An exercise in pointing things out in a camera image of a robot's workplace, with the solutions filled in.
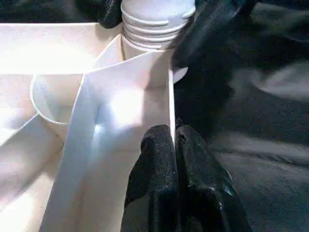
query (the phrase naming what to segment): gloved hand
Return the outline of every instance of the gloved hand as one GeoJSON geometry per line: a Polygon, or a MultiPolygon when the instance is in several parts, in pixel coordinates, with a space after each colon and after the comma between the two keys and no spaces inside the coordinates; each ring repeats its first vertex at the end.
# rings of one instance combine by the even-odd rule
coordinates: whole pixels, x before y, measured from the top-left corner
{"type": "Polygon", "coordinates": [[[229,174],[189,126],[150,128],[128,182],[122,232],[251,232],[229,174]]]}

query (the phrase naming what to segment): white plastic panel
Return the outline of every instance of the white plastic panel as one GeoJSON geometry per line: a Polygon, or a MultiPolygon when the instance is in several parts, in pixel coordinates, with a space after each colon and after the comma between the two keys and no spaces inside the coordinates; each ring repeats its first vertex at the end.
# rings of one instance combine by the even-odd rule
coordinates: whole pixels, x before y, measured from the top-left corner
{"type": "Polygon", "coordinates": [[[40,231],[120,231],[143,134],[175,128],[166,56],[145,53],[85,76],[40,231]]]}

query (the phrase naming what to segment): black rubber glove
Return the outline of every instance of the black rubber glove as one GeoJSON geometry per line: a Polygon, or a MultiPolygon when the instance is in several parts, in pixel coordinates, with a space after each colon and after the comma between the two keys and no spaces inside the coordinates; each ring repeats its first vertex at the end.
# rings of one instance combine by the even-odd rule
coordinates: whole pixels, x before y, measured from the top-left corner
{"type": "Polygon", "coordinates": [[[122,232],[251,232],[228,173],[189,126],[150,128],[128,182],[122,232]]]}
{"type": "Polygon", "coordinates": [[[192,127],[177,129],[176,154],[184,231],[251,232],[230,175],[192,127]]]}
{"type": "Polygon", "coordinates": [[[121,232],[178,232],[178,177],[169,128],[150,128],[140,150],[129,177],[121,232]]]}

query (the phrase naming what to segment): white plastic tray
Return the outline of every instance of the white plastic tray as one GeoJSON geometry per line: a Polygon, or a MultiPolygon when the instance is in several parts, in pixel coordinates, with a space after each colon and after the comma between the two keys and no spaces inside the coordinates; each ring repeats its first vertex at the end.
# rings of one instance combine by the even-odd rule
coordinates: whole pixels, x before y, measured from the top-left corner
{"type": "MultiPolygon", "coordinates": [[[[116,37],[103,57],[111,50],[126,55],[120,41],[116,37]]],[[[112,66],[84,76],[40,231],[120,231],[128,176],[144,133],[166,124],[174,137],[170,55],[118,56],[107,62],[112,66]]]]}
{"type": "Polygon", "coordinates": [[[63,147],[31,104],[33,76],[85,73],[120,30],[0,24],[0,231],[39,230],[63,147]]]}
{"type": "Polygon", "coordinates": [[[169,125],[174,136],[173,76],[186,71],[173,73],[171,51],[140,50],[120,36],[121,29],[0,25],[0,105],[6,112],[0,118],[0,132],[6,132],[0,146],[0,222],[6,223],[0,231],[39,230],[65,136],[35,114],[30,82],[72,73],[85,75],[40,231],[120,230],[140,140],[157,124],[169,125]],[[53,175],[46,174],[50,169],[53,175]],[[23,223],[16,226],[13,215],[23,223]]]}

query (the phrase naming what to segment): white cap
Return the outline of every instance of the white cap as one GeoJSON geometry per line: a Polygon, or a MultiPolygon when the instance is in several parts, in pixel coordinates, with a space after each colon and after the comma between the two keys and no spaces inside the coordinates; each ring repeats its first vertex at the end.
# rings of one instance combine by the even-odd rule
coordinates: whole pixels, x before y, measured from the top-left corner
{"type": "Polygon", "coordinates": [[[123,0],[125,36],[140,47],[168,48],[195,10],[195,0],[123,0]]]}

